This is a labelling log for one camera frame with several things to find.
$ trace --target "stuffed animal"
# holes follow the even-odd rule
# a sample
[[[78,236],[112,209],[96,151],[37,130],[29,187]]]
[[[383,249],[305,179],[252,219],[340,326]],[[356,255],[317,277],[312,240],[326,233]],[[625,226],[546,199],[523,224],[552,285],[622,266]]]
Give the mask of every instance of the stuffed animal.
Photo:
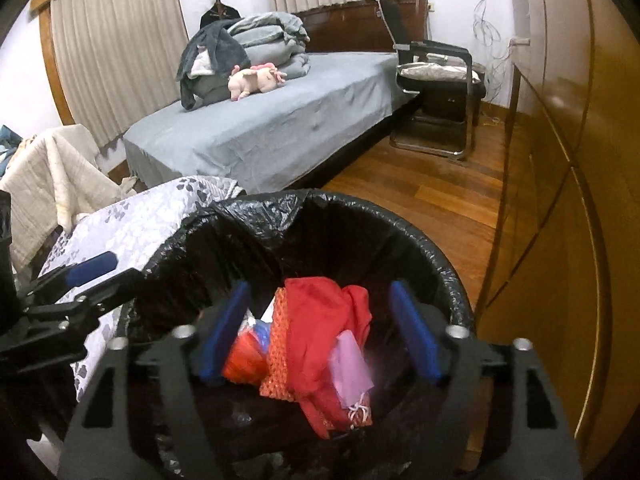
[[[278,87],[278,83],[284,83],[286,76],[287,74],[279,72],[273,63],[255,65],[244,70],[240,70],[236,65],[229,77],[231,100],[238,101],[258,90],[262,93],[270,92]]]

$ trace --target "black office chair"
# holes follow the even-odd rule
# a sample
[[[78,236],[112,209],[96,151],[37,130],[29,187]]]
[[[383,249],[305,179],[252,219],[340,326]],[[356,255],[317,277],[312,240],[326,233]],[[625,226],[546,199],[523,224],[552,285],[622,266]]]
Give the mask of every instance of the black office chair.
[[[420,109],[404,128],[392,133],[391,145],[455,160],[465,158],[473,149],[479,103],[486,95],[483,67],[473,64],[466,48],[430,40],[411,41],[399,7],[390,0],[379,0],[378,5],[398,52],[396,82],[405,93],[419,94],[421,98]],[[461,59],[463,64],[452,62],[449,56]],[[415,72],[433,67],[434,63],[466,66],[466,78],[417,78]]]

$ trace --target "black garbage bag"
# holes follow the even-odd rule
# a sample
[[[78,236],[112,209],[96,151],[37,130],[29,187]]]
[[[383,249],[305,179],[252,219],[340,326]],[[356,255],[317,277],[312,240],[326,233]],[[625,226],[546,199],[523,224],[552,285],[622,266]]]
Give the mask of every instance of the black garbage bag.
[[[321,440],[295,403],[261,397],[250,386],[193,385],[210,444],[230,478],[396,478],[445,393],[417,381],[388,308],[390,284],[406,280],[419,301],[473,330],[455,270],[420,230],[372,203],[320,190],[213,204],[183,222],[145,273],[149,286],[124,316],[126,335],[138,342],[194,322],[237,280],[251,284],[256,317],[285,278],[327,276],[369,291],[371,427]]]

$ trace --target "beige blanket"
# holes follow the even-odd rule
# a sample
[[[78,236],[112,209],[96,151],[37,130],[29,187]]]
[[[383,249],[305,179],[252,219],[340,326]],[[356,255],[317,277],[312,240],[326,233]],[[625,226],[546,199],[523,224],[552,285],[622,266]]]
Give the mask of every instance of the beige blanket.
[[[120,187],[95,165],[98,147],[80,124],[44,131],[0,180],[11,194],[11,258],[20,272],[61,225],[70,233],[76,216],[121,200]]]

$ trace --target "pink bag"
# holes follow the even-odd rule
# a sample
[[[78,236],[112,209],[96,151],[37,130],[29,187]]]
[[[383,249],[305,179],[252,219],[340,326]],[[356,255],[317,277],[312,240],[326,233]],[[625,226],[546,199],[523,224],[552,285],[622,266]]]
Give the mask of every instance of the pink bag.
[[[336,338],[329,369],[340,405],[345,409],[360,402],[363,394],[373,388],[369,368],[351,330]]]

